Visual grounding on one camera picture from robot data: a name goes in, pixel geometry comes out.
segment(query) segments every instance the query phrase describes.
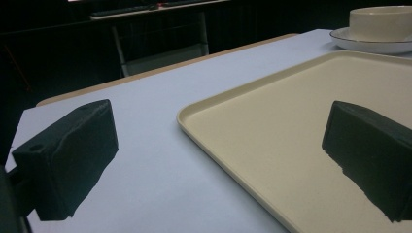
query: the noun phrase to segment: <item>white plate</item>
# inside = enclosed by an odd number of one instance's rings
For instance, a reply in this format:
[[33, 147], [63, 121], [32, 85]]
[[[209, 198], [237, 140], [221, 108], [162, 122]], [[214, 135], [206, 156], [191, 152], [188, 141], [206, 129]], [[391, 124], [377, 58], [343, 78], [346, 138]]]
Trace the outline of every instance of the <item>white plate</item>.
[[367, 42], [351, 39], [349, 27], [330, 32], [332, 41], [345, 50], [357, 50], [380, 54], [396, 54], [412, 51], [412, 41], [405, 42]]

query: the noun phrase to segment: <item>dark background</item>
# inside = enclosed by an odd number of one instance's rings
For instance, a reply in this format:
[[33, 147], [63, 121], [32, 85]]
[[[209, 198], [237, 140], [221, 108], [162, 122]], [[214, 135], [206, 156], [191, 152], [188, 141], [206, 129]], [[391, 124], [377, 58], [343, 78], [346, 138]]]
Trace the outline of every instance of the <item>dark background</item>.
[[[89, 23], [90, 13], [148, 1], [1, 1], [1, 163], [9, 152], [23, 110], [55, 95], [122, 78], [110, 29], [114, 22]], [[205, 9], [209, 50], [214, 53], [317, 28], [346, 27], [349, 12], [355, 8], [411, 4], [382, 0], [233, 0], [231, 4]], [[197, 43], [198, 31], [192, 24], [195, 13], [193, 10], [116, 21], [127, 51], [125, 56], [136, 59]]]

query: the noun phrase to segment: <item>table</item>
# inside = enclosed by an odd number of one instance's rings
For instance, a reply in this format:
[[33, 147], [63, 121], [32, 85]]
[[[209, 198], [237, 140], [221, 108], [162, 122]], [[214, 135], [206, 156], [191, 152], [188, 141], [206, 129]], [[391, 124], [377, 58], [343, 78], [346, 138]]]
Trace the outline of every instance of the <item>table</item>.
[[[71, 110], [113, 105], [120, 150], [72, 218], [34, 232], [288, 232], [179, 128], [186, 105], [339, 50], [329, 30], [205, 59], [26, 110], [18, 147]], [[412, 53], [403, 54], [412, 57]], [[9, 159], [7, 169], [14, 167]]]

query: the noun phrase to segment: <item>tray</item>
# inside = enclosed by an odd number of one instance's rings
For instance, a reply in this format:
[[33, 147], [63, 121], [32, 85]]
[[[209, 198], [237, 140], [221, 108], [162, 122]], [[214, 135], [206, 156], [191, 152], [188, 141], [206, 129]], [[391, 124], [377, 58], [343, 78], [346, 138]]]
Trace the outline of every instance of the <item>tray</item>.
[[291, 232], [412, 232], [322, 150], [334, 100], [412, 128], [412, 60], [329, 53], [186, 106], [181, 128]]

